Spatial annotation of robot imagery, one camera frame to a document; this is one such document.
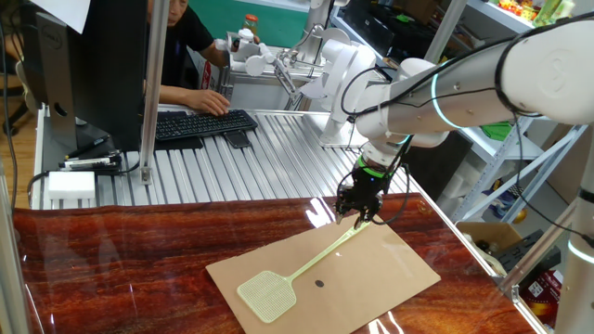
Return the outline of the person's bare right hand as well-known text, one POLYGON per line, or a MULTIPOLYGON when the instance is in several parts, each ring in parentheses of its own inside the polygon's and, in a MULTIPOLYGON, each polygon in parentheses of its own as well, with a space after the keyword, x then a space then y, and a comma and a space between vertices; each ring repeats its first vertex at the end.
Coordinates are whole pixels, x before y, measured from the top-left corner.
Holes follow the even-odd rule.
POLYGON ((182 97, 184 105, 215 116, 228 113, 230 102, 213 90, 187 90, 182 97))

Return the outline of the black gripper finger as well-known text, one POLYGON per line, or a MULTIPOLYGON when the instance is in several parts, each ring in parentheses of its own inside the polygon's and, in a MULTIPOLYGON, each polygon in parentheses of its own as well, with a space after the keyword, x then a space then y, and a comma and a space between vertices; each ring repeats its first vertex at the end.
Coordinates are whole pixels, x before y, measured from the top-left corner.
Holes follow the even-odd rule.
POLYGON ((334 204, 334 211, 335 211, 335 222, 339 225, 343 219, 343 217, 351 211, 355 206, 355 200, 352 195, 349 194, 341 194, 337 196, 336 202, 334 204))
POLYGON ((355 208, 359 216, 355 220, 354 229, 359 229, 363 224, 371 222, 380 209, 380 201, 371 201, 355 208))

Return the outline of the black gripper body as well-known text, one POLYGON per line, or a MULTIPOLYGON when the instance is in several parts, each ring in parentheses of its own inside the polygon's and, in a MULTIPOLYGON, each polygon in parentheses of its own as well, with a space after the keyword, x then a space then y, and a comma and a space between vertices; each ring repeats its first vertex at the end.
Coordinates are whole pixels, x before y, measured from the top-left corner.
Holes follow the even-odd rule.
POLYGON ((379 193, 386 187, 386 177, 369 167, 355 167, 351 174, 353 184, 345 191, 355 200, 354 208, 371 201, 381 201, 379 193))

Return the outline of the person's hand in black glove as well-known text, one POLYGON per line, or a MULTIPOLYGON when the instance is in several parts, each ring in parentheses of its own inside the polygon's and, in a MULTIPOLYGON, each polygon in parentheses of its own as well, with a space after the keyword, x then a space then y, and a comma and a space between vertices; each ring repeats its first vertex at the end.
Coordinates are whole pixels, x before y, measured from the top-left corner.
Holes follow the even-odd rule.
POLYGON ((231 38, 230 54, 236 58, 246 58, 260 53, 259 38, 253 34, 238 35, 231 38))

